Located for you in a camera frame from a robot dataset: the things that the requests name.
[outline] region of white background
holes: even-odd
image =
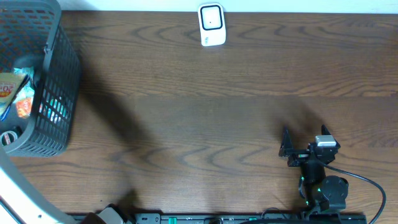
[[[58,0],[63,10],[195,12],[218,2],[226,12],[326,12],[398,14],[398,0]]]

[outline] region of black square outline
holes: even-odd
[[[203,13],[202,13],[202,9],[207,8],[207,7],[217,7],[218,11],[220,12],[220,21],[221,21],[221,26],[220,27],[216,27],[216,28],[211,28],[211,29],[206,29],[205,25],[203,23]],[[200,8],[200,19],[201,19],[201,26],[204,30],[215,30],[215,29],[221,29],[223,28],[223,17],[221,16],[221,8],[217,5],[212,5],[212,6],[203,6]]]

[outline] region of white device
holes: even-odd
[[[218,3],[203,4],[198,9],[201,44],[205,47],[225,43],[223,7]]]

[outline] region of gray basket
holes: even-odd
[[[9,156],[49,157],[66,150],[78,96],[81,68],[60,24],[56,0],[0,0],[0,72],[35,67],[30,117],[15,106],[0,133],[18,125],[23,134],[5,146]]]

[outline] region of wooden table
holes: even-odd
[[[326,124],[332,165],[380,183],[379,223],[396,223],[398,17],[225,17],[227,42],[204,48],[193,12],[64,12],[83,64],[69,148],[13,161],[65,212],[290,210],[305,202],[282,127],[305,148]],[[374,216],[377,188],[326,174],[348,179],[346,211]]]

